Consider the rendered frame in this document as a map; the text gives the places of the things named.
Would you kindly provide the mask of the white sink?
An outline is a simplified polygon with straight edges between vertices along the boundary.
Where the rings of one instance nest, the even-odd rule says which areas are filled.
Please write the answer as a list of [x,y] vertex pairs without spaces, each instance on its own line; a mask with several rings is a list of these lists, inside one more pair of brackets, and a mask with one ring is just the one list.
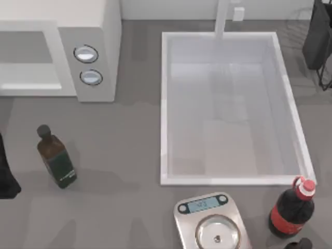
[[164,32],[161,56],[161,185],[316,179],[275,32]]

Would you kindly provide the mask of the round microwave knob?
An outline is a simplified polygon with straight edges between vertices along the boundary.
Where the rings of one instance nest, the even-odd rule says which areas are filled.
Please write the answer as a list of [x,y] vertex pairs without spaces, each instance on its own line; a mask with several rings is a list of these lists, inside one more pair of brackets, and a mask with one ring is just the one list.
[[79,77],[84,84],[89,86],[97,86],[103,81],[102,74],[96,70],[87,70],[81,72]]
[[99,57],[98,51],[88,45],[75,48],[73,55],[79,62],[88,64],[95,62]]

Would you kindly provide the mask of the silver kitchen scale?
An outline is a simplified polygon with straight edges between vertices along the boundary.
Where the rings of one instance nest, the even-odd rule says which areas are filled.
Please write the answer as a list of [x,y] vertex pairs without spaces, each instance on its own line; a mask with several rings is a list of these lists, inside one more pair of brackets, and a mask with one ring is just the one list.
[[182,249],[253,249],[238,207],[225,192],[181,200],[173,214]]

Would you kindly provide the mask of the dark green glass bottle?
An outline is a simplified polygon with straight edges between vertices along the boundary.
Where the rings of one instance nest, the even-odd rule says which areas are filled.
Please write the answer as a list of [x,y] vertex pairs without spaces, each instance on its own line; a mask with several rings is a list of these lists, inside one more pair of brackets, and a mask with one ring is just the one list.
[[37,128],[37,134],[40,137],[37,150],[49,174],[59,188],[67,188],[77,179],[77,174],[65,145],[46,124]]

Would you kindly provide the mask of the tall white tap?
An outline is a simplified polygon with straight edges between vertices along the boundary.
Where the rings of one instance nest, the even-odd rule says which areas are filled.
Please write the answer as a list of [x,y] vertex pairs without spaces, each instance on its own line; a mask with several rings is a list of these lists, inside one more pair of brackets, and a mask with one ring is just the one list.
[[241,4],[243,0],[218,0],[215,20],[215,38],[222,40],[229,4]]

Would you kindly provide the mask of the pale microwave oven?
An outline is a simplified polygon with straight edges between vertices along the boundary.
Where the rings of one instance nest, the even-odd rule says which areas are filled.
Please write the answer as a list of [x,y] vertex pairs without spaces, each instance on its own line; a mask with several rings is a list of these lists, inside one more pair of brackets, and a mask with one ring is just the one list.
[[[0,0],[0,96],[75,96],[112,102],[121,46],[119,0]],[[73,55],[88,45],[93,63]],[[89,86],[80,73],[99,71]]]

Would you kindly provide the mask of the dark bottle with red label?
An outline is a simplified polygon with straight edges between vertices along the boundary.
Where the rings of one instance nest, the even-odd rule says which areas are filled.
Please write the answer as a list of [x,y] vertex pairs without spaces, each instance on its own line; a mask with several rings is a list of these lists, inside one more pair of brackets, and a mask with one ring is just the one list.
[[297,235],[312,217],[316,183],[303,176],[295,177],[291,188],[283,191],[269,214],[269,229],[286,239]]

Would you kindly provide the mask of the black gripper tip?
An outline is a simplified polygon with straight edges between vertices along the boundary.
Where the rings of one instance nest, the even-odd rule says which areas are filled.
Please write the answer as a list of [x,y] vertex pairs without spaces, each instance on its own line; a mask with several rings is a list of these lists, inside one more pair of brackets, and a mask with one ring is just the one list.
[[0,199],[14,199],[20,192],[21,186],[10,170],[0,133]]

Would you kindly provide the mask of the black folding stand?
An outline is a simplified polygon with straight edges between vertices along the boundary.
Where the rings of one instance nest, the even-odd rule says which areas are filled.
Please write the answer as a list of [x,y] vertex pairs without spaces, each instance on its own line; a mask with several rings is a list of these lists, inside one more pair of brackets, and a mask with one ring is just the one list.
[[332,56],[332,0],[314,0],[302,54],[307,68],[316,71],[322,90],[332,89],[332,78],[323,83],[327,60]]

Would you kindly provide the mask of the white wall socket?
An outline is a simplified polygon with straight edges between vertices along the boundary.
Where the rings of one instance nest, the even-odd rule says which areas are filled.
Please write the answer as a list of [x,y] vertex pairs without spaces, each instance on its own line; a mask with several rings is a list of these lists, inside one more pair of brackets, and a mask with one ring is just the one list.
[[243,21],[245,16],[245,8],[244,7],[235,7],[233,12],[233,21]]

